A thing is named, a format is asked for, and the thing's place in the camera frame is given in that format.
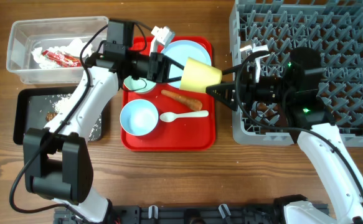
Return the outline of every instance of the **wood surface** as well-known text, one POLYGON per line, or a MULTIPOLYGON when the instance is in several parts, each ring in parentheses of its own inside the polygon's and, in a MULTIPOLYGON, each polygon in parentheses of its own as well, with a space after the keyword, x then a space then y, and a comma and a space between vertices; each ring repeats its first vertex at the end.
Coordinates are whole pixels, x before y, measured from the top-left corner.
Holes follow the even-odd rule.
MULTIPOLYGON (((214 65, 232 66, 229 15, 233 0, 206 1, 10 1, 0 0, 0 223, 52 223, 53 211, 24 215, 11 210, 11 184, 23 166, 22 146, 12 141, 18 93, 25 88, 6 70, 6 52, 15 21, 50 17, 106 16, 130 18, 150 26, 169 26, 177 35, 199 35, 214 48, 214 65)), ((218 205, 271 203, 275 197, 303 194, 330 203, 313 165, 297 146, 243 146, 232 137, 231 111, 216 103, 217 139, 202 152, 135 153, 120 140, 119 92, 111 101, 110 130, 88 146, 93 185, 114 205, 218 205)), ((363 173, 363 148, 350 148, 363 173)), ((22 208, 51 204, 28 194, 23 180, 16 192, 22 208)))

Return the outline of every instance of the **gray plastic rack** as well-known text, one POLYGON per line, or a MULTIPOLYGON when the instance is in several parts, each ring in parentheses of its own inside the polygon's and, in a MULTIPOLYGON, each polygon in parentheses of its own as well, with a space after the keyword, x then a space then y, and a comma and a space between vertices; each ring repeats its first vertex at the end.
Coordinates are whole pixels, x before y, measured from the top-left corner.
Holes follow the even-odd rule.
MULTIPOLYGON (((232 64, 241 64, 239 48, 247 40, 267 44, 271 51, 261 61, 264 76, 282 76, 295 47, 318 50, 324 68, 318 95, 332 109, 344 144, 363 147, 363 0, 304 1, 236 0, 229 19, 232 64)), ((259 121, 256 114, 273 114, 276 107, 261 103, 259 111, 253 106, 251 114, 259 121)), ((281 122, 279 115, 263 120, 269 125, 281 122)), ((232 123, 239 144, 293 144, 288 133, 252 125, 240 109, 233 112, 232 123)))

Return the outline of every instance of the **light blue plate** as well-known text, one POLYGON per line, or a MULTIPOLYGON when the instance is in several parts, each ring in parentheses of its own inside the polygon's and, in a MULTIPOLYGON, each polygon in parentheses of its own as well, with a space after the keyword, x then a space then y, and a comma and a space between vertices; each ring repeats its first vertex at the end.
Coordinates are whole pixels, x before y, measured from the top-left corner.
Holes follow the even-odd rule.
MULTIPOLYGON (((200 44, 190 40, 178 40, 162 50, 162 54, 185 66, 187 59, 193 58, 207 65, 212 65, 209 53, 200 44)), ((182 76, 182 70, 174 65, 170 67, 169 78, 182 76)), ((169 85, 180 88, 181 81, 169 83, 169 85)))
POLYGON ((134 136, 150 133, 156 127, 158 120, 158 110, 148 100, 130 101, 120 112, 121 127, 134 136))

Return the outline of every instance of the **red tray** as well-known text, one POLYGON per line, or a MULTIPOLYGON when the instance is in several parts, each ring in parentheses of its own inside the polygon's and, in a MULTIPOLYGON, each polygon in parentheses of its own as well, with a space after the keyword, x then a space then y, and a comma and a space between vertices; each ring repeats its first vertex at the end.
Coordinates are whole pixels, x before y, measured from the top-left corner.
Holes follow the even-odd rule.
MULTIPOLYGON (((148 46, 142 54, 149 54, 152 37, 147 37, 148 46)), ((175 37, 173 41, 191 40, 201 44, 212 58, 212 45, 202 37, 175 37)), ((144 39, 134 39, 133 50, 142 49, 144 39)), ((158 121, 155 129, 145 136, 133 136, 121 129, 121 142, 132 151, 199 151, 211 147, 216 139, 214 99, 202 93, 193 93, 179 90, 168 84, 156 84, 155 88, 147 94, 123 92, 122 107, 136 99, 145 99, 153 103, 158 109, 159 115, 165 112, 186 113, 189 108, 181 103, 161 94, 161 90, 169 90, 191 98, 201 100, 202 110, 207 110, 206 118, 176 119, 171 123, 158 121)))

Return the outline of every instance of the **light blue bowl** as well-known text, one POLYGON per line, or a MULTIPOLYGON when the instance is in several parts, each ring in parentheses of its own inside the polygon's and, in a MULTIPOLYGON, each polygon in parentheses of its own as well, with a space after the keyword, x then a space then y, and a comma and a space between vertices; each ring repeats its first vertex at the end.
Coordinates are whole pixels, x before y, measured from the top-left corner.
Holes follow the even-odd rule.
POLYGON ((134 136, 150 133, 156 127, 158 120, 158 110, 148 100, 130 101, 120 112, 121 127, 134 136))

